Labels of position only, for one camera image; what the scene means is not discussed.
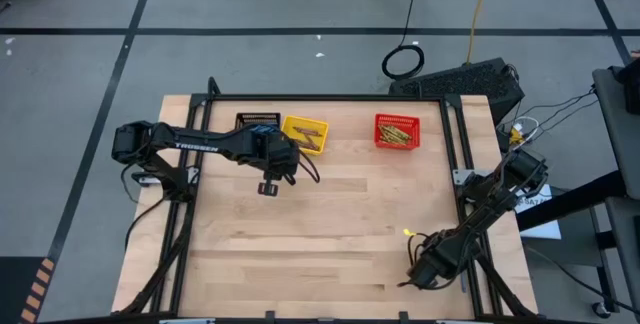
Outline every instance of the black metal frame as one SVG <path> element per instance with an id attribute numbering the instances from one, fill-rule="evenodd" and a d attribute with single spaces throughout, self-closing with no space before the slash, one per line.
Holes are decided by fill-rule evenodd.
<path id="1" fill-rule="evenodd" d="M 422 93 L 418 94 L 417 98 L 412 97 L 393 97 L 389 95 L 296 95 L 296 94 L 285 94 L 285 95 L 272 95 L 272 94 L 221 94 L 215 82 L 210 79 L 209 81 L 209 92 L 206 94 L 192 94 L 191 100 L 189 103 L 189 112 L 187 115 L 187 128 L 193 128 L 195 125 L 196 113 L 203 106 L 203 116 L 201 122 L 201 129 L 206 130 L 209 126 L 209 121 L 211 119 L 211 112 L 214 101 L 422 101 L 422 102 L 436 102 L 439 104 L 440 114 L 442 119 L 442 127 L 443 134 L 445 138 L 445 145 L 447 149 L 447 157 L 449 161 L 449 169 L 450 169 L 450 177 L 451 183 L 454 190 L 454 194 L 456 193 L 456 185 L 453 179 L 453 170 L 458 169 L 458 163 L 456 158 L 455 146 L 453 142 L 453 135 L 451 130 L 451 123 L 449 120 L 449 111 L 448 105 L 451 105 L 455 109 L 456 121 L 458 124 L 458 131 L 460 133 L 460 141 L 462 147 L 462 155 L 464 157 L 465 166 L 467 169 L 473 169 L 473 158 L 471 154 L 471 148 L 469 145 L 469 138 L 467 135 L 466 124 L 464 120 L 464 114 L 462 111 L 462 102 L 460 100 L 460 96 L 457 95 L 447 95 L 446 97 L 442 96 L 423 96 Z M 182 150 L 180 153 L 179 166 L 181 168 L 187 167 L 187 162 L 189 159 L 189 151 Z M 196 153 L 195 164 L 194 167 L 201 172 L 202 171 L 202 159 L 203 153 Z M 197 196 L 199 181 L 196 181 L 192 184 L 194 197 Z M 176 229 L 176 224 L 178 220 L 178 211 L 180 202 L 172 201 L 171 206 L 169 208 L 169 214 L 167 216 L 167 223 L 165 227 L 165 233 L 162 241 L 162 251 L 160 254 L 160 262 L 163 262 L 167 259 L 171 246 L 174 240 L 174 232 Z M 186 211 L 185 220 L 183 225 L 187 225 L 189 228 L 192 226 L 193 214 L 195 212 L 196 198 L 192 201 L 185 204 Z M 458 212 L 458 219 L 463 221 L 466 218 L 466 208 L 465 204 L 458 200 L 456 195 L 456 209 Z M 169 313 L 177 315 L 180 306 L 180 298 L 182 294 L 182 285 L 184 282 L 184 274 L 186 270 L 186 261 L 188 256 L 188 241 L 190 236 L 187 238 L 187 244 L 183 247 L 177 258 L 177 264 L 174 274 L 174 283 L 173 288 L 171 290 L 171 300 L 169 306 Z M 482 236 L 480 240 L 480 245 L 488 258 L 491 258 L 490 247 L 488 238 L 485 235 Z M 476 272 L 476 266 L 472 262 L 469 265 L 468 269 L 468 279 L 469 279 L 469 291 L 471 296 L 471 301 L 473 305 L 474 316 L 480 317 L 485 315 L 486 313 L 482 307 L 482 298 L 480 296 L 478 276 Z M 160 304 L 162 302 L 162 296 L 164 294 L 164 285 L 165 280 L 162 278 L 160 285 L 156 288 L 153 293 L 151 299 L 150 312 L 159 312 Z M 490 282 L 487 282 L 489 288 L 489 294 L 491 299 L 491 306 L 493 309 L 494 315 L 502 315 L 502 304 L 500 300 L 500 296 L 493 288 Z"/>

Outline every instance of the wooden tabletop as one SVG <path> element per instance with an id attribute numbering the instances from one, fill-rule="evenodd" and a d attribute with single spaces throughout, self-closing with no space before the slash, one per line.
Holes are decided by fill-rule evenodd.
<path id="1" fill-rule="evenodd" d="M 188 102 L 189 96 L 166 96 L 159 120 L 184 126 Z M 500 153 L 487 100 L 469 96 L 463 103 L 476 168 L 493 169 Z M 459 278 L 436 292 L 396 286 L 409 268 L 403 229 L 431 233 L 458 224 L 437 103 L 220 101 L 213 103 L 209 130 L 232 130 L 239 112 L 328 122 L 324 153 L 312 157 L 322 180 L 316 184 L 299 170 L 295 186 L 282 181 L 278 197 L 264 197 L 256 193 L 260 171 L 205 155 L 180 315 L 264 317 L 274 310 L 279 318 L 394 319 L 408 311 L 412 319 L 473 318 Z M 420 148 L 376 148 L 376 113 L 419 117 Z M 453 111 L 450 118 L 458 143 Z M 459 145 L 456 151 L 463 167 Z M 178 151 L 161 155 L 177 165 Z M 143 189 L 136 215 L 161 195 L 159 186 Z M 126 306 L 155 270 L 168 207 L 133 231 L 114 310 Z M 537 311 L 513 213 L 489 230 L 489 240 L 498 272 Z M 169 291 L 172 282 L 171 274 Z M 168 295 L 163 299 L 168 308 Z"/>

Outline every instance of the yellow cable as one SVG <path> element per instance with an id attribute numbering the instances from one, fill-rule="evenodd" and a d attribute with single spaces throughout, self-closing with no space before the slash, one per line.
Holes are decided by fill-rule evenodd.
<path id="1" fill-rule="evenodd" d="M 480 12 L 480 8 L 482 7 L 482 1 L 483 0 L 478 0 L 476 11 L 473 13 L 473 22 L 471 22 L 471 35 L 469 36 L 469 51 L 467 52 L 467 65 L 471 64 L 471 52 L 473 51 L 473 34 L 476 31 L 476 19 L 478 18 L 478 13 Z"/>

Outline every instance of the yellow container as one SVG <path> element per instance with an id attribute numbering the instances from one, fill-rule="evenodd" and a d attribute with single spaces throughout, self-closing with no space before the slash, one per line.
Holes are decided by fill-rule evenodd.
<path id="1" fill-rule="evenodd" d="M 321 137 L 309 135 L 309 139 L 311 139 L 311 141 L 313 141 L 313 143 L 317 145 L 320 150 L 316 151 L 300 147 L 300 150 L 307 154 L 319 155 L 322 153 L 322 151 L 324 150 L 324 144 L 327 142 L 329 123 L 287 115 L 287 117 L 284 118 L 284 123 L 282 124 L 282 131 L 291 139 L 298 139 L 303 142 L 307 142 L 307 137 L 303 133 L 298 132 L 295 128 L 315 130 L 320 135 L 322 135 Z"/>

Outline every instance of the table leg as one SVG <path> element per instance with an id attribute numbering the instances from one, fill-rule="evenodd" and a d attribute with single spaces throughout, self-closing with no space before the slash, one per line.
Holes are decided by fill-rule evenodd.
<path id="1" fill-rule="evenodd" d="M 622 174 L 616 170 L 579 188 L 539 204 L 516 215 L 520 231 L 563 218 L 571 213 L 588 209 L 604 202 L 608 197 L 626 194 Z"/>

